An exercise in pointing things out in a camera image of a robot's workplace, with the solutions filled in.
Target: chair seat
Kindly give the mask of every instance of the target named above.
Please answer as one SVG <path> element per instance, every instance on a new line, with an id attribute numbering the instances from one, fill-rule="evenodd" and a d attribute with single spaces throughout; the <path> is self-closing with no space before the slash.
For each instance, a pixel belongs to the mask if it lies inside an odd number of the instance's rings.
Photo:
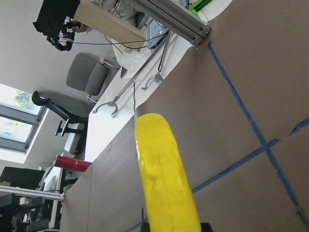
<path id="1" fill-rule="evenodd" d="M 98 95 L 109 69 L 91 57 L 79 53 L 73 60 L 67 76 L 67 86 L 89 95 Z"/>

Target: window frame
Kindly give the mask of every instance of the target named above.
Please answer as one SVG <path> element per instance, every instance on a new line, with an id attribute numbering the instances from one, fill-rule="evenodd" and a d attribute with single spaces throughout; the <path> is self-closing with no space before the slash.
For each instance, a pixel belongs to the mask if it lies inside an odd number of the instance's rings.
<path id="1" fill-rule="evenodd" d="M 0 147 L 9 149 L 9 150 L 15 150 L 26 153 L 35 133 L 37 132 L 41 119 L 43 118 L 44 114 L 46 112 L 46 107 L 42 106 L 38 115 L 33 115 L 27 112 L 24 112 L 22 110 L 17 110 L 12 107 L 8 107 L 5 105 L 0 104 L 0 116 L 5 117 L 8 119 L 24 122 L 27 124 L 32 125 L 32 129 L 30 131 L 30 134 L 28 138 L 26 139 L 26 142 L 18 142 L 10 139 L 0 138 Z"/>

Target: green object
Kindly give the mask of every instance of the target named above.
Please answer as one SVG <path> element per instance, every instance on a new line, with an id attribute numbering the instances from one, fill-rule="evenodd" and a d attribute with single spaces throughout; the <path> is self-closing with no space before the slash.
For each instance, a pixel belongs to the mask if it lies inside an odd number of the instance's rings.
<path id="1" fill-rule="evenodd" d="M 192 3 L 189 7 L 189 11 L 198 16 L 198 11 L 200 11 L 204 6 L 206 6 L 211 0 L 198 0 Z"/>

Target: yellow foam object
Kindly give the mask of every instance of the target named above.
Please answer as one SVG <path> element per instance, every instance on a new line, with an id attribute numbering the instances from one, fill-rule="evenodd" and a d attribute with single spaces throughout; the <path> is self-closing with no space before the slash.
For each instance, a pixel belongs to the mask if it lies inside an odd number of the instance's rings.
<path id="1" fill-rule="evenodd" d="M 151 232 L 201 232 L 177 142 L 159 114 L 139 117 L 135 138 Z"/>

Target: window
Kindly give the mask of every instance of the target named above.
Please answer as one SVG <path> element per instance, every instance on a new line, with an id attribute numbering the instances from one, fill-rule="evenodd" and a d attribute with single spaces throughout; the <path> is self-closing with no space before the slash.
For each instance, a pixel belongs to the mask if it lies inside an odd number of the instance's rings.
<path id="1" fill-rule="evenodd" d="M 26 152 L 45 110 L 30 93 L 0 84 L 0 147 Z"/>

